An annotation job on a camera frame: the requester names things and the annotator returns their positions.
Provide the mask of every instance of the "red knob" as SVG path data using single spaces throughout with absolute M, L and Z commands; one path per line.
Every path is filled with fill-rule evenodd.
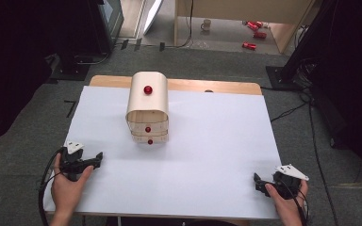
M 146 95 L 152 94 L 152 87 L 151 86 L 146 86 L 143 91 L 145 92 Z

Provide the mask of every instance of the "small wooden cabinet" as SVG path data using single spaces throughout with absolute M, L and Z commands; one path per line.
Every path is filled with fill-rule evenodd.
M 169 139 L 167 78 L 141 72 L 132 77 L 126 121 L 136 142 L 162 143 Z

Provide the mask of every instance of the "vr controller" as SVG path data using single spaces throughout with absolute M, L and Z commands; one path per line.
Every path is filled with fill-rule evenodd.
M 301 180 L 308 181 L 308 177 L 298 171 L 292 165 L 275 168 L 277 172 L 272 176 L 274 183 L 262 181 L 261 178 L 254 174 L 255 189 L 269 197 L 265 184 L 271 184 L 278 191 L 278 194 L 285 200 L 295 198 L 299 193 Z
M 68 148 L 64 148 L 60 159 L 59 169 L 65 173 L 71 181 L 77 181 L 78 175 L 81 174 L 88 166 L 93 166 L 93 169 L 101 167 L 101 162 L 104 157 L 103 153 L 99 153 L 96 157 L 88 160 L 82 160 L 83 149 L 78 149 L 75 152 L 69 152 Z

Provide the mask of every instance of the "gray carpet floor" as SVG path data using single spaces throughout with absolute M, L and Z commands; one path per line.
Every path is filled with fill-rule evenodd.
M 269 87 L 265 66 L 284 66 L 287 56 L 228 53 L 193 49 L 132 46 L 115 48 L 103 63 L 92 65 L 82 82 L 44 84 L 21 112 L 9 131 L 0 137 L 0 225 L 41 225 L 37 181 L 50 156 L 66 138 L 74 112 L 66 101 L 78 101 L 83 86 L 96 74 L 130 76 L 157 71 L 168 78 L 254 82 Z M 270 119 L 302 103 L 298 93 L 263 89 Z M 309 111 L 313 115 L 319 167 L 314 150 Z M 283 164 L 292 164 L 310 177 L 310 225 L 362 225 L 362 160 L 350 150 L 334 150 L 316 107 L 308 105 L 274 121 L 272 129 Z M 72 225 L 80 225 L 74 216 Z M 87 225 L 104 225 L 105 218 L 87 216 Z M 281 225 L 278 220 L 253 220 L 251 225 Z

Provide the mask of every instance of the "finger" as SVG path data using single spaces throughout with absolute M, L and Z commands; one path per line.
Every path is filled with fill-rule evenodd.
M 80 183 L 82 186 L 88 181 L 88 178 L 90 178 L 91 174 L 93 172 L 93 166 L 88 166 L 84 169 L 82 172 L 81 177 L 78 179 L 78 183 Z
M 308 192 L 308 185 L 307 185 L 307 181 L 305 180 L 301 180 L 301 192 L 307 196 L 307 192 Z
M 60 169 L 59 169 L 59 167 L 60 167 L 60 158 L 61 158 L 61 153 L 58 153 L 57 157 L 55 159 L 55 165 L 54 165 L 55 174 L 60 173 Z
M 272 197 L 272 199 L 275 202 L 278 202 L 278 200 L 283 199 L 279 194 L 277 189 L 275 189 L 274 186 L 272 186 L 271 184 L 265 184 L 265 187 L 267 189 L 267 191 L 269 192 L 270 196 Z

